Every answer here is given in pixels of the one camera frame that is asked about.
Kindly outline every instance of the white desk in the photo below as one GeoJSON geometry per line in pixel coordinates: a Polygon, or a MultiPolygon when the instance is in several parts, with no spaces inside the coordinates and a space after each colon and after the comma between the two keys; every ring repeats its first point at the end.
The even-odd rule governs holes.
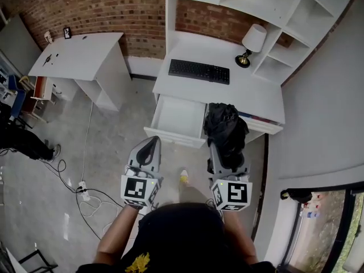
{"type": "Polygon", "coordinates": [[[42,52],[29,75],[48,77],[63,99],[72,100],[79,86],[98,107],[117,111],[131,81],[118,44],[122,35],[114,32],[58,38],[42,52]],[[49,55],[51,60],[44,64],[49,55]]]}
{"type": "Polygon", "coordinates": [[[245,52],[242,46],[203,35],[175,31],[172,48],[164,58],[153,92],[159,97],[148,136],[191,147],[201,147],[205,107],[208,103],[234,105],[238,111],[276,123],[242,117],[250,134],[246,142],[264,134],[275,134],[285,123],[280,85],[255,77],[251,69],[235,63],[235,56],[245,52]],[[230,84],[168,75],[171,59],[195,61],[230,69],[230,84]]]}

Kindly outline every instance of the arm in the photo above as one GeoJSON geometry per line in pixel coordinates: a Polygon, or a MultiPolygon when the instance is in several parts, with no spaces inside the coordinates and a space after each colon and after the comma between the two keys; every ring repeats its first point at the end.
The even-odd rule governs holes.
{"type": "Polygon", "coordinates": [[[94,263],[113,265],[121,259],[139,210],[126,205],[97,247],[94,263]]]}
{"type": "Polygon", "coordinates": [[[251,238],[246,234],[237,212],[223,212],[225,233],[238,255],[251,265],[258,263],[257,253],[251,238]]]}

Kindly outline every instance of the black keyboard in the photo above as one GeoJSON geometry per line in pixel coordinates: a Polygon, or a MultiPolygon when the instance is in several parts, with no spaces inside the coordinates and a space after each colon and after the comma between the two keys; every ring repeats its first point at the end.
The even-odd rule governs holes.
{"type": "Polygon", "coordinates": [[[171,60],[168,74],[221,84],[230,84],[230,70],[223,67],[195,63],[192,61],[171,60]]]}

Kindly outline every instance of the white lampshade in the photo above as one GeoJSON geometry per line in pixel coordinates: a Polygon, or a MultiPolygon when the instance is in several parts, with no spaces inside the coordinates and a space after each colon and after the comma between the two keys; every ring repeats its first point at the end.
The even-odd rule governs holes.
{"type": "Polygon", "coordinates": [[[263,26],[253,24],[241,42],[250,51],[260,52],[266,36],[267,30],[263,26]]]}

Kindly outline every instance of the lamp base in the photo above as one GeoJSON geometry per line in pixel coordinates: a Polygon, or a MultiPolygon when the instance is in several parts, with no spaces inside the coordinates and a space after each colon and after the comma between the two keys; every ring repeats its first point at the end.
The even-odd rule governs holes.
{"type": "Polygon", "coordinates": [[[250,61],[248,60],[248,58],[244,58],[242,55],[236,56],[235,57],[235,62],[237,63],[237,65],[239,67],[242,67],[242,68],[248,68],[250,66],[250,61]],[[244,59],[247,60],[247,64],[242,63],[244,59]]]}

